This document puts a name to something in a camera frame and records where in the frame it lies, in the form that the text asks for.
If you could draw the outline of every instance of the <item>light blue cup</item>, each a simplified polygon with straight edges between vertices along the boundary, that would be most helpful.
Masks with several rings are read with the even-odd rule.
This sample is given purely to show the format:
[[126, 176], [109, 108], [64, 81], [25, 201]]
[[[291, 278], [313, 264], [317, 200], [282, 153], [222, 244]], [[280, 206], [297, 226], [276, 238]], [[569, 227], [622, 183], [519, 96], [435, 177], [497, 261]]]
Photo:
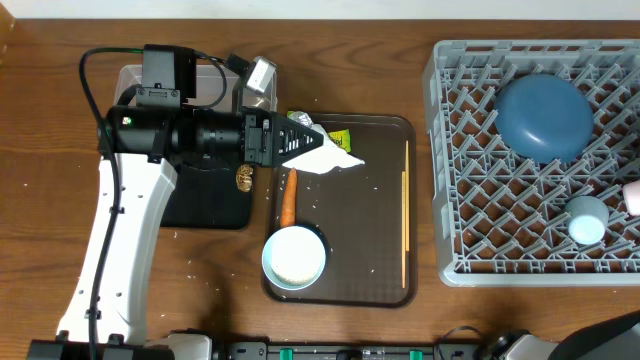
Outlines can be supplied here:
[[[316, 258], [320, 265], [318, 268], [318, 272], [316, 275], [311, 278], [309, 281], [300, 285], [292, 285], [286, 283], [275, 274], [272, 266], [272, 257], [274, 247], [278, 248], [278, 242], [288, 242], [288, 241], [296, 241], [304, 243], [305, 249], [307, 250], [307, 254], [312, 254], [314, 258]], [[320, 237], [316, 235], [313, 231], [304, 228], [302, 226], [289, 226], [283, 229], [280, 229], [273, 233], [267, 243], [264, 245], [262, 249], [262, 271], [267, 276], [267, 279], [271, 281], [272, 284], [284, 290], [302, 290], [311, 284], [313, 284], [320, 275], [322, 275], [322, 271], [324, 270], [324, 266], [327, 262], [327, 252], [322, 244], [322, 240]]]

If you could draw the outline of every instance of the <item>dish rack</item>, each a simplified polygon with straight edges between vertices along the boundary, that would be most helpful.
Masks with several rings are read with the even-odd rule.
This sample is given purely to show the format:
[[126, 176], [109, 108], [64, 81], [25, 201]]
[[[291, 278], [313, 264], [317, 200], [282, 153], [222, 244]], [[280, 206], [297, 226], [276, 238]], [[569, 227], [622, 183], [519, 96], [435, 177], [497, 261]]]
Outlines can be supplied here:
[[[536, 73], [571, 82], [591, 104], [592, 139], [573, 162], [518, 156], [496, 130], [496, 96]], [[443, 282], [640, 285], [640, 217], [621, 191], [640, 180], [640, 40], [441, 41], [422, 82]], [[569, 237], [563, 211], [582, 195], [610, 214], [605, 237], [589, 246]]]

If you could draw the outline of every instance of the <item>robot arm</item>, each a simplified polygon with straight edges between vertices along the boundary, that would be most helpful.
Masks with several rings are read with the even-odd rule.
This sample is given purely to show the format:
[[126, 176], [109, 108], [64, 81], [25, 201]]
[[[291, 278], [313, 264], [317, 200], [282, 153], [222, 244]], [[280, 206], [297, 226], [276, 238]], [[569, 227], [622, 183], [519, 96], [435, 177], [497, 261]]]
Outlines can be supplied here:
[[[84, 78], [84, 61], [89, 54], [112, 49], [91, 50], [81, 61], [81, 80], [90, 105], [95, 103]], [[193, 49], [165, 45], [116, 50], [143, 53], [142, 84], [130, 88], [133, 91], [127, 91], [125, 99], [109, 110], [106, 123], [92, 107], [102, 130], [100, 152], [105, 156], [100, 162], [98, 207], [85, 262], [69, 308], [58, 325], [56, 341], [34, 340], [28, 358], [85, 358], [87, 348], [89, 354], [102, 354], [104, 358], [119, 357], [123, 351], [130, 352], [127, 354], [131, 358], [206, 358], [208, 353], [203, 356], [202, 352], [183, 350], [210, 350], [208, 337], [175, 334], [156, 342], [154, 348], [143, 347], [151, 263], [160, 221], [177, 183], [176, 166], [188, 162], [197, 167], [218, 156], [235, 154], [246, 164], [273, 167], [321, 146], [323, 137], [277, 113], [242, 106], [245, 88], [261, 93], [273, 76], [275, 65], [264, 58], [250, 63], [232, 54], [225, 62]], [[198, 58], [212, 61], [223, 79], [218, 63], [238, 74], [232, 91], [232, 113], [211, 109], [226, 95], [226, 80], [214, 103], [187, 103], [196, 94]], [[129, 106], [133, 96], [136, 106]], [[117, 164], [114, 169], [108, 160], [112, 157]], [[119, 173], [119, 190], [114, 189], [115, 172]], [[118, 194], [120, 206], [115, 209], [115, 225], [110, 227], [113, 200]], [[105, 247], [108, 229], [112, 229], [112, 236]], [[96, 304], [91, 301], [91, 293], [105, 248], [108, 253], [101, 281], [96, 283]], [[90, 335], [89, 328], [96, 329], [96, 336]], [[172, 350], [163, 353], [156, 348], [161, 345]]]
[[[126, 344], [143, 345], [147, 336], [147, 289], [160, 220], [177, 173], [168, 161], [147, 161], [146, 155], [117, 154], [121, 174], [122, 211], [118, 214], [100, 287], [98, 342], [111, 334]], [[113, 177], [108, 160], [100, 162], [100, 192], [82, 274], [57, 333], [87, 342], [89, 293], [104, 242], [113, 202]]]

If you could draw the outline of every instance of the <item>white cup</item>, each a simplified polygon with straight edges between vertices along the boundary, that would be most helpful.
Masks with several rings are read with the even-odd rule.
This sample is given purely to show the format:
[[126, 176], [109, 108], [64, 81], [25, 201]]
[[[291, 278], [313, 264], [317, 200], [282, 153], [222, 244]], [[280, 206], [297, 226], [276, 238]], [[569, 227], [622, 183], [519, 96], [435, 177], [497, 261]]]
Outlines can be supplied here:
[[569, 201], [564, 211], [571, 215], [567, 230], [575, 242], [592, 245], [602, 240], [609, 223], [609, 209], [602, 200], [580, 196]]

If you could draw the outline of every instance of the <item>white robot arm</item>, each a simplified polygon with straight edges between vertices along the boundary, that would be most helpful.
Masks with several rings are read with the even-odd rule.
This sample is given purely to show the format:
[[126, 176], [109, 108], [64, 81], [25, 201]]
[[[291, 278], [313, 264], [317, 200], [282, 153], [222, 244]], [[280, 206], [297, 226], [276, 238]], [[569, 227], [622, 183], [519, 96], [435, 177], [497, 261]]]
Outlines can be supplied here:
[[[97, 321], [98, 342], [120, 334], [126, 344], [143, 345], [147, 338], [147, 290], [160, 220], [177, 173], [166, 160], [150, 163], [142, 154], [116, 154], [121, 175], [123, 209], [105, 263]], [[113, 177], [108, 160], [100, 162], [100, 192], [89, 247], [69, 308], [57, 333], [70, 341], [87, 342], [89, 296], [113, 203]]]

